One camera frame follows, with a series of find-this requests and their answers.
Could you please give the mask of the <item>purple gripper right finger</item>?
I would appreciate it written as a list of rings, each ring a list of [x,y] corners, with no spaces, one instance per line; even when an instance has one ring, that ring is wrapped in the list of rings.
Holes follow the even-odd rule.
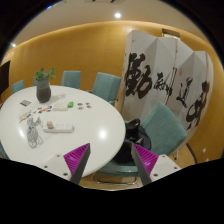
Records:
[[[155,182],[180,170],[180,167],[167,155],[156,155],[137,144],[131,146],[131,154],[143,185]]]

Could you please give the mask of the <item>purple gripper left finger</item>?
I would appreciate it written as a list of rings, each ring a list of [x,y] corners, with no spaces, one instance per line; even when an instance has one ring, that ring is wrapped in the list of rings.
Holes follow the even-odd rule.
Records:
[[[43,164],[43,169],[78,185],[89,156],[90,144],[87,143],[65,155],[53,156]]]

